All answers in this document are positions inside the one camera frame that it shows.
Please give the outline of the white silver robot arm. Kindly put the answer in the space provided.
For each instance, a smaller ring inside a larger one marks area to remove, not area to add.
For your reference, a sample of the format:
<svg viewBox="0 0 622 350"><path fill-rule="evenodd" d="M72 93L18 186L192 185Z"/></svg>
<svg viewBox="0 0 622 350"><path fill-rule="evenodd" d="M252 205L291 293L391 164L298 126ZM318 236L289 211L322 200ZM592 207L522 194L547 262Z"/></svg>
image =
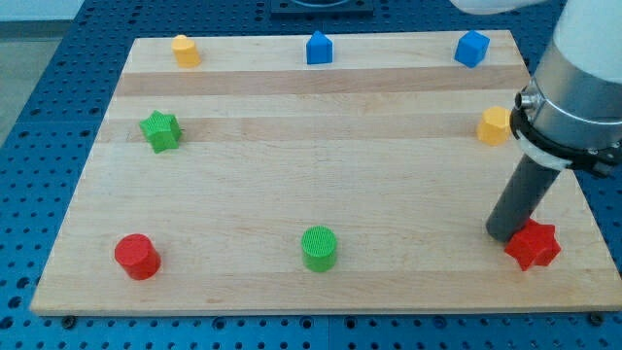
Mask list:
<svg viewBox="0 0 622 350"><path fill-rule="evenodd" d="M621 0L567 2L510 123L543 167L606 177L620 164Z"/></svg>

